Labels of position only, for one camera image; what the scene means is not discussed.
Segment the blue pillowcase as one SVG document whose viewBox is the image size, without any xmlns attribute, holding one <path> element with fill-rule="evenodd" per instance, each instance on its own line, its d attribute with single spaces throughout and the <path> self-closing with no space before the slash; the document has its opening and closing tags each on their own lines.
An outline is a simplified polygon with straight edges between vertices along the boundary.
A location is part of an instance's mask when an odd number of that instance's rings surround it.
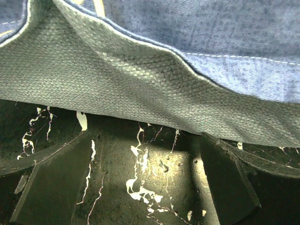
<svg viewBox="0 0 300 225">
<path fill-rule="evenodd" d="M 300 144 L 297 0 L 3 0 L 0 97 Z"/>
</svg>

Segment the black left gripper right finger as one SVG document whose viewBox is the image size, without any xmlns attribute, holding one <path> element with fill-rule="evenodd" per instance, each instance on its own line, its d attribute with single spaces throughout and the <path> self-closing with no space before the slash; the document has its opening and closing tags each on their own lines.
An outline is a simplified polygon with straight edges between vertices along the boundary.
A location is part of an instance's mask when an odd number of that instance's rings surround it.
<svg viewBox="0 0 300 225">
<path fill-rule="evenodd" d="M 222 225 L 298 225 L 300 171 L 240 150 L 209 134 L 200 154 Z"/>
</svg>

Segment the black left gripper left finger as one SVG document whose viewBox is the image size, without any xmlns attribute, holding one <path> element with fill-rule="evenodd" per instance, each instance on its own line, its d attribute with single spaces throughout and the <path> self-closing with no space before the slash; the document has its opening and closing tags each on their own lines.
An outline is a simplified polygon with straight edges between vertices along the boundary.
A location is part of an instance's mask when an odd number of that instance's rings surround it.
<svg viewBox="0 0 300 225">
<path fill-rule="evenodd" d="M 0 166 L 2 223 L 70 223 L 91 159 L 91 137 L 81 132 Z"/>
</svg>

